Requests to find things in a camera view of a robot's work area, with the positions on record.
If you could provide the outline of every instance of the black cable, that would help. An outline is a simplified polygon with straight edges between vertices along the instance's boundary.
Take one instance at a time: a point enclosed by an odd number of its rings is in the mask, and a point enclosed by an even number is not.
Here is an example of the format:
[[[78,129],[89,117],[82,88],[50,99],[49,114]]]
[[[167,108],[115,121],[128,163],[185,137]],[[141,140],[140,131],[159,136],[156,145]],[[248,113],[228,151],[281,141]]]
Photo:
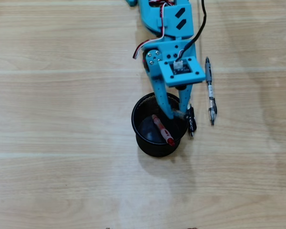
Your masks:
[[[183,54],[185,53],[186,50],[188,50],[200,37],[202,31],[204,30],[205,24],[206,24],[206,11],[205,11],[205,7],[204,7],[204,0],[201,0],[201,5],[202,5],[202,10],[204,12],[204,21],[202,22],[202,25],[198,31],[198,33],[196,34],[196,36],[190,41],[188,42],[185,47],[184,50],[182,51],[182,53],[180,54],[180,56],[177,58],[177,61],[180,61],[180,59],[182,58]]]

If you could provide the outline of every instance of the mesh pen holder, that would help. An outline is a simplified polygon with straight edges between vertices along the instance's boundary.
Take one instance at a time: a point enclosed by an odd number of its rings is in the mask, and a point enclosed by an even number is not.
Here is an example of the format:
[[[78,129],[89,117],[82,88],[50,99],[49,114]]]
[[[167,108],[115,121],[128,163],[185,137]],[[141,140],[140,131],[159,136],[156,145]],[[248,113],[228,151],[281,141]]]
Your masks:
[[[172,109],[179,110],[179,98],[167,93],[169,104]],[[152,115],[157,115],[165,128],[170,132],[175,145],[168,145],[162,138],[160,131],[153,123]],[[133,130],[136,133],[138,146],[146,154],[154,157],[163,157],[174,152],[180,144],[181,138],[187,131],[188,121],[166,117],[159,107],[154,93],[141,98],[135,105],[132,113]]]

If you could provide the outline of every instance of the ballpoint pen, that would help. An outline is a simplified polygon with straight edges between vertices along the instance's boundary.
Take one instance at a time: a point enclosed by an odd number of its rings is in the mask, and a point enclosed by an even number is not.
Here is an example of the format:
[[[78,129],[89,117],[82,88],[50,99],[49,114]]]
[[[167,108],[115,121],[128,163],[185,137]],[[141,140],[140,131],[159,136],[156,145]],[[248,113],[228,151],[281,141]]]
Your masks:
[[[210,60],[208,57],[205,59],[205,80],[206,80],[206,84],[208,86],[208,92],[209,92],[209,101],[210,101],[209,116],[210,116],[211,125],[214,125],[215,119],[217,116],[217,106],[216,106],[215,97],[213,94],[212,71],[211,71]]]

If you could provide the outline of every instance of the wooden table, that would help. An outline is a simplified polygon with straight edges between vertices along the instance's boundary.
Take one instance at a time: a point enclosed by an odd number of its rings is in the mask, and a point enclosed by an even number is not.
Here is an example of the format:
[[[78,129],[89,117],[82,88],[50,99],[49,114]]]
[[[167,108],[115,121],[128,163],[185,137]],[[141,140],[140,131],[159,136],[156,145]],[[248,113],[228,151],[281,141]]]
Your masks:
[[[195,139],[156,159],[130,121],[152,92],[138,8],[0,0],[0,229],[286,229],[286,0],[206,8],[219,116],[195,85]]]

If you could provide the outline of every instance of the blue robotic arm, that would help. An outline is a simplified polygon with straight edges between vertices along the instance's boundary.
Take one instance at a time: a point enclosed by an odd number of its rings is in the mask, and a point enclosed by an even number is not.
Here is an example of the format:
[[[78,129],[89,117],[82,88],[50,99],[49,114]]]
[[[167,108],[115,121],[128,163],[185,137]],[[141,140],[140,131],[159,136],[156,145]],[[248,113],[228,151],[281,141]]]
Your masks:
[[[131,6],[137,0],[126,0]],[[196,59],[195,45],[187,49],[176,62],[181,50],[194,35],[192,8],[188,0],[174,0],[174,5],[164,7],[163,25],[159,8],[150,5],[149,0],[139,0],[143,24],[154,34],[164,37],[157,42],[144,45],[143,64],[151,81],[157,102],[168,118],[179,117],[185,113],[191,96],[193,84],[205,80],[205,73]],[[166,87],[175,87],[179,91],[179,111],[171,109],[166,94]]]

